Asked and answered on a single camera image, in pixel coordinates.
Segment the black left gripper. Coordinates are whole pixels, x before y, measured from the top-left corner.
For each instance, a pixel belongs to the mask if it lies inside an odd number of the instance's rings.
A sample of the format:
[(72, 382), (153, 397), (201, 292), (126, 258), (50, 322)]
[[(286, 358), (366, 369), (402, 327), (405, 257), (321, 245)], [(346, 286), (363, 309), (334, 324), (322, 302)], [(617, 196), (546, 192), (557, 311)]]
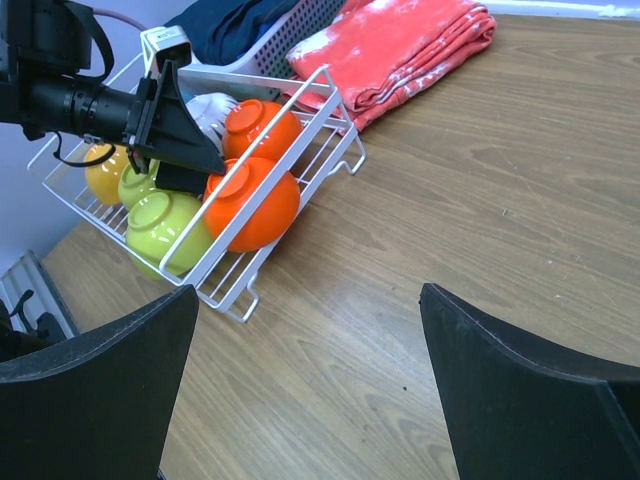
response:
[(225, 164), (215, 145), (200, 130), (183, 101), (176, 64), (167, 60), (158, 78), (141, 78), (123, 133), (135, 173), (149, 171), (159, 160), (158, 189), (202, 195), (209, 174), (222, 174)]

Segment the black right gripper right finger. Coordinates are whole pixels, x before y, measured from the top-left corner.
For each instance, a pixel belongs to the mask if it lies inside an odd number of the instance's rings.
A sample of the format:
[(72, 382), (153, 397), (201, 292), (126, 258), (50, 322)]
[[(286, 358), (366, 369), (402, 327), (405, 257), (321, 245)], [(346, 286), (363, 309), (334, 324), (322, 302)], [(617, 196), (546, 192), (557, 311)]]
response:
[(435, 283), (419, 304), (460, 478), (638, 478), (638, 367), (554, 343)]

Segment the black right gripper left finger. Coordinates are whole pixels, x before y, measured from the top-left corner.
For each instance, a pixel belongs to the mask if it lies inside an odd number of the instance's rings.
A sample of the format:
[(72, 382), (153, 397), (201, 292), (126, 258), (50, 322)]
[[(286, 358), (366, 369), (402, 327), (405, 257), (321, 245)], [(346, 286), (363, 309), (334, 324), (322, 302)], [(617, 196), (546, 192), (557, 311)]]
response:
[(161, 478), (198, 309), (182, 286), (74, 338), (3, 353), (2, 478)]

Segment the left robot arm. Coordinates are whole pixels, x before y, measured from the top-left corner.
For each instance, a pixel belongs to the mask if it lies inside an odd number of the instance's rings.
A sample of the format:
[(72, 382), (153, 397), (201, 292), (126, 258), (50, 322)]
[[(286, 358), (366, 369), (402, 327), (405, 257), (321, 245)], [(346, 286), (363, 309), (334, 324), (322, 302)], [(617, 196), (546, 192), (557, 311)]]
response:
[(201, 193), (226, 166), (180, 92), (178, 70), (192, 61), (184, 31), (142, 32), (145, 74), (127, 93), (105, 83), (115, 60), (96, 15), (74, 1), (2, 2), (2, 122), (21, 126), (30, 141), (72, 134), (122, 146), (137, 173), (161, 162), (159, 187)]

